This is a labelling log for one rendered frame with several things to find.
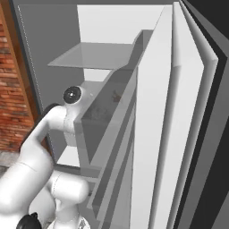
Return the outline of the reddish brown food item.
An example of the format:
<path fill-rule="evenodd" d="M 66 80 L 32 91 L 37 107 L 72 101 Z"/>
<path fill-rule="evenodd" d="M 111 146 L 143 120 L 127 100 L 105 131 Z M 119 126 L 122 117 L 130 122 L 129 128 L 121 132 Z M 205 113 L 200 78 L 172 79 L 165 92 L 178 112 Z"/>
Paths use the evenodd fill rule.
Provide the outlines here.
<path fill-rule="evenodd" d="M 112 94 L 112 99 L 115 103 L 118 103 L 122 100 L 122 97 L 114 90 Z"/>

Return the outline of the large translucent grey door bin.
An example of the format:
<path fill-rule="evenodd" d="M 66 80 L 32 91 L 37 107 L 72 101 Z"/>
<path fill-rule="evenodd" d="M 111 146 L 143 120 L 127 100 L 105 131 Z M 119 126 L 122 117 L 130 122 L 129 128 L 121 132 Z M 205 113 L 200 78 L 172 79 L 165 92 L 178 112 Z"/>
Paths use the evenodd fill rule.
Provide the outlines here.
<path fill-rule="evenodd" d="M 81 131 L 76 135 L 81 167 L 102 167 L 106 161 L 122 116 L 129 102 L 135 100 L 137 72 L 124 69 L 112 72 L 75 123 L 76 130 Z M 112 99 L 114 90 L 122 97 L 118 103 Z"/>

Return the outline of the glass fridge shelf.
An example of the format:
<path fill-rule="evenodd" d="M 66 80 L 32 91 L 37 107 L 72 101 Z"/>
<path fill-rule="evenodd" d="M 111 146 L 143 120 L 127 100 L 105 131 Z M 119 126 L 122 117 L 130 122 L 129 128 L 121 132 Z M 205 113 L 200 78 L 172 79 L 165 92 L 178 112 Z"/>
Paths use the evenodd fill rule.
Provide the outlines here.
<path fill-rule="evenodd" d="M 80 42 L 58 56 L 48 66 L 113 70 L 125 66 L 130 59 L 132 44 Z"/>

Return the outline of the narrow grey door bin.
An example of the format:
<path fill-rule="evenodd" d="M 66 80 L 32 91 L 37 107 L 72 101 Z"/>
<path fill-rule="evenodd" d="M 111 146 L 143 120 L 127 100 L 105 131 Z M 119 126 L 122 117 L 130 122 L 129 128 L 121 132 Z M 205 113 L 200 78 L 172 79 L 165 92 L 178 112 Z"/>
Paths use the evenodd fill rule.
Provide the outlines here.
<path fill-rule="evenodd" d="M 91 229 L 129 229 L 131 161 L 135 102 L 132 99 L 116 130 L 116 138 L 89 199 Z"/>

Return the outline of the white fridge shelf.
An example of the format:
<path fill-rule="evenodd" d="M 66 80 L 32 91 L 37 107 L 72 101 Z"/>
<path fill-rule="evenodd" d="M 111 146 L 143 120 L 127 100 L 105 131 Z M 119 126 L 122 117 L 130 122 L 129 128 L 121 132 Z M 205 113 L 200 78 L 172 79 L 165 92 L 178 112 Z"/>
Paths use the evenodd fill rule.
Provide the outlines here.
<path fill-rule="evenodd" d="M 57 160 L 59 165 L 80 166 L 78 149 L 76 147 L 67 146 L 64 152 Z"/>

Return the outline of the white fridge door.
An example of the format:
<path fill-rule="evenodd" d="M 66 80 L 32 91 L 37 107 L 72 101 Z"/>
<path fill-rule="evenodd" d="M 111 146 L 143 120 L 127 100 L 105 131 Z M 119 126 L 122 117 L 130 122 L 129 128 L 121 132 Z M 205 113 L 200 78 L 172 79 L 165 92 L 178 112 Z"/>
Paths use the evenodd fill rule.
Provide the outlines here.
<path fill-rule="evenodd" d="M 185 0 L 151 8 L 155 28 L 138 67 L 130 229 L 172 229 L 226 54 Z"/>

